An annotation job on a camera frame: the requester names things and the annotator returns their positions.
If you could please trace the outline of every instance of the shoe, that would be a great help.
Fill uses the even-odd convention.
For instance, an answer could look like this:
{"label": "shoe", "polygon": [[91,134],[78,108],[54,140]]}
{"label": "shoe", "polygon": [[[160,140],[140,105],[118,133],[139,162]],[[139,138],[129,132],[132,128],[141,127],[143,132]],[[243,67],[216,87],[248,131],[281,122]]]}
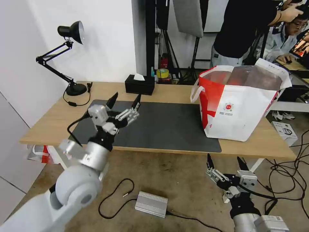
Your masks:
{"label": "shoe", "polygon": [[284,111],[283,118],[288,119],[288,120],[293,120],[295,119],[295,116],[292,115],[290,111]]}
{"label": "shoe", "polygon": [[283,120],[283,113],[280,111],[273,111],[272,116],[276,121],[282,121]]}

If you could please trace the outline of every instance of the glasses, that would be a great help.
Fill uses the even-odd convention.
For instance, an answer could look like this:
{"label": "glasses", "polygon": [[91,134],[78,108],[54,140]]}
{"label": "glasses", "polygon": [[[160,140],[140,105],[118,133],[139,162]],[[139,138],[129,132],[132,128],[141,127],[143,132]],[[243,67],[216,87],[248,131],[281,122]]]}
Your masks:
{"label": "glasses", "polygon": [[304,23],[304,24],[295,23],[295,22],[291,22],[291,23],[293,23],[297,29],[304,29],[306,26],[308,26],[308,23]]}

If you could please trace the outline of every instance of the black tissue box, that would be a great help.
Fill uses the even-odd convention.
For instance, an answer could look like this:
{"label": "black tissue box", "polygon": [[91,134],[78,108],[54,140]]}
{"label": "black tissue box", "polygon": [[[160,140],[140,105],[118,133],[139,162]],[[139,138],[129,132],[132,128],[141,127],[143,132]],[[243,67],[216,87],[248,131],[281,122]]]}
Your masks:
{"label": "black tissue box", "polygon": [[152,95],[155,88],[155,78],[144,76],[144,81],[134,80],[134,75],[129,75],[125,81],[126,92],[144,95]]}

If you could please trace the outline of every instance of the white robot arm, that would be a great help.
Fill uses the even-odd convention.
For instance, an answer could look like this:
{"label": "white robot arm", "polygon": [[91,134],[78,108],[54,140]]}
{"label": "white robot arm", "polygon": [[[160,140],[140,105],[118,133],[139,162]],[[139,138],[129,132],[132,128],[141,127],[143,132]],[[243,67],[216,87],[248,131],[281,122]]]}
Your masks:
{"label": "white robot arm", "polygon": [[222,174],[215,169],[208,154],[206,170],[206,174],[224,190],[223,200],[231,203],[230,216],[235,224],[234,232],[288,232],[289,229],[281,217],[261,215],[254,207],[250,193],[254,193],[258,178],[239,157],[237,160],[241,170],[238,170],[236,175]]}
{"label": "white robot arm", "polygon": [[0,232],[64,231],[65,225],[83,208],[89,205],[101,192],[102,180],[108,170],[108,154],[113,149],[114,137],[120,128],[126,127],[139,116],[141,95],[130,109],[114,112],[118,93],[106,105],[91,106],[83,118],[91,117],[97,133],[91,137],[85,148],[71,140],[63,140],[59,148],[72,155],[80,165],[64,170],[57,182],[45,193],[25,203],[1,227]]}

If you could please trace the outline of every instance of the hand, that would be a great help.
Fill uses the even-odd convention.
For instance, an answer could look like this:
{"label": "hand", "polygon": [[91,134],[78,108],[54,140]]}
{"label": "hand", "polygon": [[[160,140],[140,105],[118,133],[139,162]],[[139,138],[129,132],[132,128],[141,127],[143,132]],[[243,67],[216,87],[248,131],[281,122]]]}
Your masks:
{"label": "hand", "polygon": [[287,61],[292,61],[292,62],[293,62],[293,61],[295,61],[296,59],[295,59],[294,56],[292,56],[292,55],[290,55],[290,54],[284,54],[284,55],[278,56],[278,57],[277,57],[277,60],[280,60],[280,61],[286,63]]}
{"label": "hand", "polygon": [[298,6],[298,4],[291,4],[291,5],[289,5],[289,7],[286,10],[281,11],[281,19],[280,19],[280,21],[291,22],[299,14],[302,15],[304,12],[300,11],[300,10],[297,10],[296,9],[297,6]]}

